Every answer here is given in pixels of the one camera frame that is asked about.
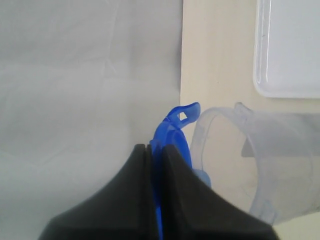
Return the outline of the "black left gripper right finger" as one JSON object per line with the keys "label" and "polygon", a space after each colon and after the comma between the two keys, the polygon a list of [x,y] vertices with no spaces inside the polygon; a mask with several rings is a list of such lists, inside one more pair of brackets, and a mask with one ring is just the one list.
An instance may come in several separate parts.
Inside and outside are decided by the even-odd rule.
{"label": "black left gripper right finger", "polygon": [[165,240],[273,240],[271,225],[206,186],[173,145],[162,149],[161,208]]}

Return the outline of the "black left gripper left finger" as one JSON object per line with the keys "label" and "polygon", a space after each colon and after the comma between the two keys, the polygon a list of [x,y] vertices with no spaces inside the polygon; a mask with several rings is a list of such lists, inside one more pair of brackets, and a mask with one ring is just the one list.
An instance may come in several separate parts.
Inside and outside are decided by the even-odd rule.
{"label": "black left gripper left finger", "polygon": [[41,240],[158,240],[152,151],[134,146],[114,178],[93,196],[52,218]]}

